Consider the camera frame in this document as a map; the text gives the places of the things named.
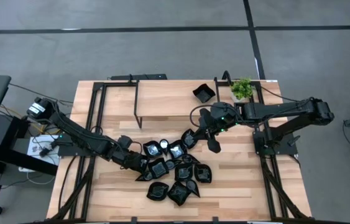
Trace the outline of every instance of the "wooden table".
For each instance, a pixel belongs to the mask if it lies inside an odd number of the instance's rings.
[[[71,119],[82,126],[86,124],[93,82],[96,81],[80,81],[76,91]],[[201,103],[191,91],[203,83],[215,90],[211,80],[140,81],[137,114],[144,117],[142,129],[139,129],[133,115],[135,88],[108,88],[102,121],[104,134],[113,139],[126,135],[141,143],[163,138],[170,142],[180,139],[188,128],[196,129],[188,120],[188,114]],[[280,94],[277,82],[261,81],[261,84]],[[265,104],[282,103],[281,98],[262,91]],[[219,87],[219,93],[221,101],[233,103],[228,86]],[[98,110],[99,95],[96,99],[93,123]],[[284,122],[286,118],[276,118],[270,120],[270,125],[278,126]],[[252,129],[237,126],[221,133],[217,140],[222,148],[219,154],[209,151],[206,141],[199,141],[189,151],[199,161],[211,167],[213,181],[211,184],[198,183],[201,198],[191,194],[181,207],[168,197],[161,202],[149,200],[146,195],[152,182],[135,182],[139,173],[121,170],[119,165],[97,158],[87,220],[130,221],[131,217],[138,217],[139,221],[210,221],[214,216],[220,220],[269,220],[262,170],[254,152]],[[132,145],[131,149],[139,151],[140,147]],[[47,217],[57,213],[58,196],[70,160],[71,157],[60,160]],[[289,156],[277,156],[277,160],[284,190],[305,215],[311,215],[298,164]],[[70,168],[62,203],[73,190],[77,164],[78,159]],[[171,170],[158,181],[172,186],[174,171]],[[280,215],[278,196],[274,189],[272,191],[276,212]],[[80,195],[76,217],[81,214],[83,192]]]

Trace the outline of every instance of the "green plant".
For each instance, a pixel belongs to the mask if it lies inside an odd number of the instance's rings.
[[[242,78],[239,81],[235,81],[233,85],[231,85],[231,91],[238,100],[252,96],[251,79]]]

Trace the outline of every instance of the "potted plant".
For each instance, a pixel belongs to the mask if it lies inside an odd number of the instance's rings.
[[[251,79],[242,78],[235,81],[231,86],[231,99],[235,102],[241,102],[245,98],[249,98],[253,95]]]

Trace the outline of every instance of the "concrete floor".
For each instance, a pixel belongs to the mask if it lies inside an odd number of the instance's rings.
[[[347,0],[250,5],[255,26],[350,25]],[[246,25],[239,0],[0,0],[0,29]],[[313,216],[350,222],[350,146],[341,129],[350,118],[350,30],[258,31],[257,38],[266,78],[279,80],[284,96],[322,98],[335,114],[328,126],[299,131],[297,146]],[[73,99],[78,80],[129,73],[212,79],[224,70],[257,78],[248,31],[0,35],[0,74],[64,100]],[[4,104],[25,113],[34,98],[10,87]],[[43,219],[51,191],[3,190],[0,223]]]

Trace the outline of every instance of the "white cable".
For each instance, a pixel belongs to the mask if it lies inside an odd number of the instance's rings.
[[[53,161],[53,164],[56,165],[55,160],[54,160],[52,157],[50,157],[50,155],[46,155],[46,156],[49,156],[49,158]],[[49,184],[49,183],[51,183],[51,181],[55,178],[55,176],[53,176],[52,179],[50,179],[50,181],[45,182],[45,183],[39,183],[39,182],[35,182],[35,181],[31,180],[30,178],[28,178],[28,173],[29,173],[29,172],[27,172],[27,180],[28,180],[29,182],[33,183],[33,184],[39,184],[39,185]]]

